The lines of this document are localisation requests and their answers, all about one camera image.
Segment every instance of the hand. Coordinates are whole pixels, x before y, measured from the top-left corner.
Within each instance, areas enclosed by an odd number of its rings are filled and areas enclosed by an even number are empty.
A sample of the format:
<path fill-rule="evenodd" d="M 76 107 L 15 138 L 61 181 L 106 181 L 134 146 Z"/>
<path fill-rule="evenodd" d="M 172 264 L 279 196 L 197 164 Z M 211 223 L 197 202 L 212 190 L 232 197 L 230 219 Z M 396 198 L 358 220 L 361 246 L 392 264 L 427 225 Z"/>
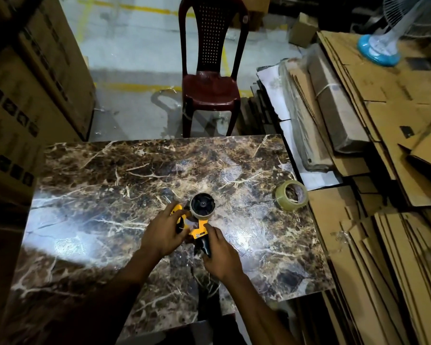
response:
<path fill-rule="evenodd" d="M 182 215 L 190 215 L 189 211 L 180 209 L 173 215 L 171 212 L 178 204 L 177 201 L 169 203 L 167 207 L 160 211 L 158 215 L 147 226 L 142 236 L 141 250 L 147 250 L 150 254 L 155 254 L 161 259 L 170 255 L 187 237 L 190 229 L 176 233 L 176 223 Z"/>
<path fill-rule="evenodd" d="M 217 277 L 224 285 L 243 274 L 243 267 L 239 254 L 233 246 L 223 237 L 219 228 L 214 228 L 210 224 L 204 225 L 209 235 L 209 245 L 212 258 L 203 255 L 204 267 Z"/>

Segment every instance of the chair seat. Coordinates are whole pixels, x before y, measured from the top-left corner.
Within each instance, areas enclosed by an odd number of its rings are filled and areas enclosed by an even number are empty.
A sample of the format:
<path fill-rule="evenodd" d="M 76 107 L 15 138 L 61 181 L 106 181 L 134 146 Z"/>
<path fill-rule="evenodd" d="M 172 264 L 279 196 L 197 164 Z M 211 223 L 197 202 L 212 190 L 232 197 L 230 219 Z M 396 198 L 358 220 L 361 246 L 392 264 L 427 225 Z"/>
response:
<path fill-rule="evenodd" d="M 240 100 L 238 85 L 230 76 L 219 73 L 197 72 L 182 79 L 184 99 L 193 100 L 195 110 L 231 111 Z"/>

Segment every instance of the person's left hand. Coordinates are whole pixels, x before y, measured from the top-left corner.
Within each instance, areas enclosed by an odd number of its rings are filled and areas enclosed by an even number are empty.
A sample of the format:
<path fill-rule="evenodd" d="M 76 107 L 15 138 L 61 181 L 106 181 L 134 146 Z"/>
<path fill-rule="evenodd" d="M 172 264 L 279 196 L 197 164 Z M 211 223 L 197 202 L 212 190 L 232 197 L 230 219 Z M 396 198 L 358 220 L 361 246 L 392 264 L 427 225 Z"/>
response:
<path fill-rule="evenodd" d="M 180 209 L 171 215 L 173 208 L 177 204 L 177 201 L 169 203 L 150 222 L 142 236 L 141 250 L 144 249 L 149 251 L 150 254 L 156 254 L 161 259 L 171 254 L 184 242 L 184 239 L 190 233 L 190 229 L 183 230 L 177 234 L 176 223 L 179 217 L 184 214 L 189 216 L 190 212 Z"/>

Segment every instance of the chair leg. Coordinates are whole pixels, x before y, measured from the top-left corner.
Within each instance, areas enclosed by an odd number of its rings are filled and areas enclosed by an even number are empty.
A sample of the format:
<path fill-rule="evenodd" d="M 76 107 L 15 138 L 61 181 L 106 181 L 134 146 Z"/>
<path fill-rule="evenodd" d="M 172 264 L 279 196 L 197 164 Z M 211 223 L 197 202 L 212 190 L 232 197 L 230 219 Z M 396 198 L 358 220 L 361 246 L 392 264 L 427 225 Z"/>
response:
<path fill-rule="evenodd" d="M 238 114 L 241 111 L 241 102 L 235 103 L 235 108 L 232 110 L 232 115 L 230 116 L 230 123 L 228 124 L 227 137 L 232 135 L 233 128 L 235 128 L 236 120 L 238 119 Z"/>
<path fill-rule="evenodd" d="M 194 112 L 193 104 L 191 102 L 185 102 L 182 111 L 182 136 L 184 138 L 190 138 Z"/>

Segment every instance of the white strap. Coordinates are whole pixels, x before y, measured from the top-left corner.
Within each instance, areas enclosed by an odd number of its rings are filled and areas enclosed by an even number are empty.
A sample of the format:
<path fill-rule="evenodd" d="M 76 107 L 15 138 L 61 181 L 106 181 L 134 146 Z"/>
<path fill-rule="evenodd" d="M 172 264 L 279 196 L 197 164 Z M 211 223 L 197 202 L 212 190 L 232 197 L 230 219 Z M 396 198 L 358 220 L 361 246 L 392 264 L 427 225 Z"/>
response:
<path fill-rule="evenodd" d="M 322 88 L 322 90 L 320 90 L 319 92 L 318 92 L 318 94 L 316 94 L 316 99 L 319 97 L 319 95 L 327 88 L 327 87 L 334 87 L 334 86 L 339 86 L 340 87 L 340 84 L 328 84 L 328 85 L 325 85 L 323 88 Z"/>

